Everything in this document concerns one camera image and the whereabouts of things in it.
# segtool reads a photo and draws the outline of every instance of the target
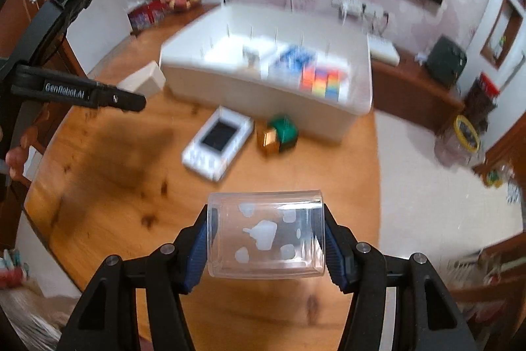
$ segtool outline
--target white tray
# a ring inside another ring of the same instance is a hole
[[[332,101],[265,79],[264,72],[240,65],[239,50],[217,56],[214,47],[224,45],[229,37],[302,45],[319,53],[319,63],[325,55],[328,64],[337,63],[348,73],[346,94]],[[367,37],[319,16],[259,5],[218,7],[162,45],[160,66],[169,88],[178,96],[223,105],[255,118],[285,113],[300,131],[332,141],[340,141],[356,118],[371,109]]]

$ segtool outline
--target screw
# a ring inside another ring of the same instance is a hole
[[[369,253],[369,251],[371,251],[371,246],[369,246],[369,244],[366,242],[359,242],[356,245],[356,250],[360,253]]]
[[[173,244],[163,244],[161,246],[161,253],[163,255],[171,255],[175,250],[175,246]]]
[[[415,253],[413,255],[413,259],[415,260],[416,263],[424,264],[427,262],[427,257],[423,253]]]
[[[120,257],[117,255],[111,255],[106,258],[106,265],[114,266],[120,261]]]

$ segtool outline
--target tiled floor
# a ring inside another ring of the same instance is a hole
[[[376,112],[381,169],[380,250],[408,257],[425,253],[440,268],[522,231],[521,208],[506,203],[506,187],[486,189],[469,170],[450,171],[435,160],[435,137],[423,128]],[[44,250],[23,216],[17,246],[47,296],[78,291]],[[386,305],[382,350],[391,349],[394,295]]]

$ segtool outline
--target green cube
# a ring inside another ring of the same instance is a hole
[[[279,115],[272,118],[268,127],[273,127],[277,131],[279,140],[279,151],[284,152],[296,146],[298,141],[298,129],[286,115]]]

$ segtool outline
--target blue gripper pad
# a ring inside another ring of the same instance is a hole
[[[332,282],[340,288],[340,291],[345,292],[349,282],[345,276],[344,257],[327,223],[325,223],[325,264]]]
[[[212,240],[217,232],[217,211],[212,212]],[[199,284],[201,276],[203,275],[204,267],[207,261],[207,220],[199,227],[199,232],[196,235],[194,245],[188,255],[188,263],[186,265],[185,281],[183,287],[186,293],[190,293],[192,289]]]

